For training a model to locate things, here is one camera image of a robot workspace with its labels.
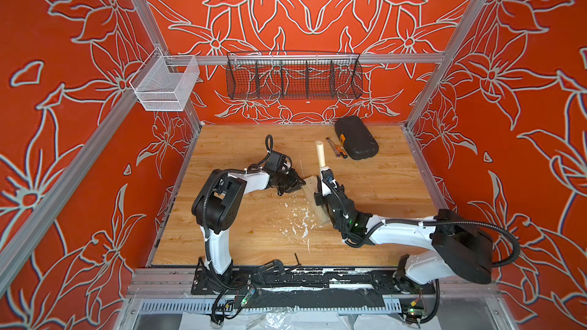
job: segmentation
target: red wall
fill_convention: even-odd
[[[0,248],[112,109],[152,46],[129,0],[1,0]],[[193,130],[136,104],[0,299],[0,327],[112,326]]]
[[[469,0],[148,0],[173,54],[243,50],[442,52]],[[356,114],[402,122],[433,64],[363,67],[363,97],[232,101],[224,69],[202,67],[192,102],[209,123],[314,123]]]
[[[415,130],[449,206],[519,237],[494,272],[521,329],[587,326],[585,23],[587,0],[488,0]]]

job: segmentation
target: wire mesh basket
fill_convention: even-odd
[[[156,48],[143,63],[143,72],[137,71],[136,74],[141,76],[130,82],[147,111],[182,111],[200,76],[200,68],[194,56],[186,67],[179,68],[167,65],[167,58]]]
[[[356,99],[363,94],[359,54],[256,51],[227,57],[231,99]]]

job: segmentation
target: wood grain surface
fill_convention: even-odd
[[[373,158],[337,159],[325,142],[327,166],[359,211],[385,217],[419,218],[436,214],[412,153],[399,126],[369,126],[379,144]],[[195,265],[205,256],[200,226],[191,205],[212,170],[239,168],[265,156],[265,136],[274,150],[291,157],[303,178],[318,174],[316,140],[336,139],[332,125],[257,125],[203,127],[175,200],[153,264]],[[351,248],[332,226],[318,227],[302,190],[277,195],[277,189],[244,196],[230,229],[230,252],[236,265],[261,265],[279,259],[303,265],[395,266],[403,254],[423,249],[396,244]]]

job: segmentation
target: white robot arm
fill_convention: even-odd
[[[488,284],[492,267],[509,264],[519,254],[516,238],[501,227],[467,221],[447,209],[441,209],[436,216],[418,219],[374,216],[355,209],[355,203],[346,196],[344,186],[339,185],[328,167],[320,169],[318,178],[316,203],[327,208],[333,227],[341,232],[349,246],[394,243],[428,249],[422,255],[401,258],[395,277],[408,285],[422,285],[452,275]],[[244,194],[277,187],[282,195],[304,184],[292,168],[290,158],[269,146],[267,157],[249,169],[212,172],[192,207],[204,234],[205,266],[223,280],[230,280],[229,230]],[[510,240],[512,255],[491,262],[493,239],[480,226],[498,231]]]

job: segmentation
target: black wire basket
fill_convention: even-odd
[[[231,99],[357,99],[363,94],[359,54],[243,51],[227,57]]]

